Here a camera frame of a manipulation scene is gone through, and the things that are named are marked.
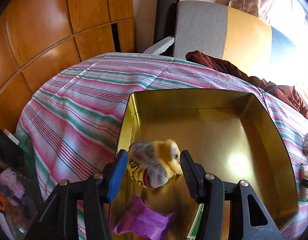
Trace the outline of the black rolled mat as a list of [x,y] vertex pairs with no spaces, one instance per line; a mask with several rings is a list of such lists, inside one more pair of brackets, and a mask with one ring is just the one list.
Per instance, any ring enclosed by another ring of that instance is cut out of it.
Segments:
[[157,0],[153,44],[174,36],[178,0]]

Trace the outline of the striped bed sheet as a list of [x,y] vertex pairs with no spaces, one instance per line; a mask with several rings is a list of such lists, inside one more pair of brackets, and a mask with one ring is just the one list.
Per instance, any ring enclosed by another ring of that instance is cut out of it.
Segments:
[[16,131],[31,140],[42,198],[59,181],[85,180],[114,160],[132,93],[166,89],[230,90],[260,100],[286,146],[297,189],[297,213],[281,234],[298,239],[308,226],[308,200],[298,200],[300,166],[308,165],[303,151],[308,120],[246,81],[167,56],[107,53],[63,70],[33,94]]

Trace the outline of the wooden wardrobe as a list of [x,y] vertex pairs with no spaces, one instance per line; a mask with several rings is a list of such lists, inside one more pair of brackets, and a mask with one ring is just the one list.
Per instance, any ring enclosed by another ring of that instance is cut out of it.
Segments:
[[62,70],[135,49],[132,0],[11,0],[0,16],[0,129]]

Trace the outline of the purple snack packet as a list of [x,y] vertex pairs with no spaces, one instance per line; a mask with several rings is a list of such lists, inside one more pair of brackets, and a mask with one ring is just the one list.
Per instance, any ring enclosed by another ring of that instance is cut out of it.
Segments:
[[167,233],[177,217],[177,213],[166,216],[148,209],[142,199],[133,195],[130,207],[113,229],[116,235],[128,232],[151,240],[165,239]]

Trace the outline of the maroon blanket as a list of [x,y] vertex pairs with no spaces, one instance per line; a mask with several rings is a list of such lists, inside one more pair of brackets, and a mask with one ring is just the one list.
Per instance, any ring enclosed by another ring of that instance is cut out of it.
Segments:
[[308,120],[308,107],[294,87],[276,85],[271,81],[267,82],[265,79],[261,80],[256,76],[248,76],[229,61],[208,56],[198,50],[188,52],[185,58],[187,61],[201,64],[217,72],[229,74],[255,87],[261,88],[298,111]]

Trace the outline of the gold tin box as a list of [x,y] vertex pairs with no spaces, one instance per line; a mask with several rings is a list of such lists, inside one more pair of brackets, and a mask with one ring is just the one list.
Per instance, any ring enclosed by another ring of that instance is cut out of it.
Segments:
[[248,181],[279,229],[296,215],[297,189],[289,154],[254,94],[213,89],[132,93],[117,148],[168,139],[221,180]]

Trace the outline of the green white carton box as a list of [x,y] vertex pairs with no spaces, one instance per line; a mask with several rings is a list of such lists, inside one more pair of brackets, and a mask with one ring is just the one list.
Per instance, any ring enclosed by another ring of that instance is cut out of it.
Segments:
[[200,204],[198,206],[198,210],[196,212],[196,215],[194,217],[194,221],[191,225],[191,228],[189,230],[189,233],[186,237],[186,239],[195,239],[197,236],[198,228],[200,225],[201,217],[202,217],[202,212],[203,212],[204,204]]

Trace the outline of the grey yellow blue headboard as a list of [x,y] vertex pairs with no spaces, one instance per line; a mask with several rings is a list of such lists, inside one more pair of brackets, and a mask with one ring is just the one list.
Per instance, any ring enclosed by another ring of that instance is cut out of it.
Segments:
[[272,81],[291,71],[297,59],[295,45],[255,16],[216,3],[180,1],[174,57],[185,59],[195,50]]

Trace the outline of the yellow knitted sock bundle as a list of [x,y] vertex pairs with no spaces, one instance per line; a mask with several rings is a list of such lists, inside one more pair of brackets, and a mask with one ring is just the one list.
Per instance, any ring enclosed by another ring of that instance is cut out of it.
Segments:
[[128,171],[140,186],[156,189],[182,175],[180,150],[173,140],[134,142],[128,150]]

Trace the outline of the rice cracker packet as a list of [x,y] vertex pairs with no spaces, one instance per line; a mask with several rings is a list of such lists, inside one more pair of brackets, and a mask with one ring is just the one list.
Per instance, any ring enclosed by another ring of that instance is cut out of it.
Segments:
[[306,201],[308,200],[308,165],[301,164],[299,174],[300,174],[299,198],[302,201]]

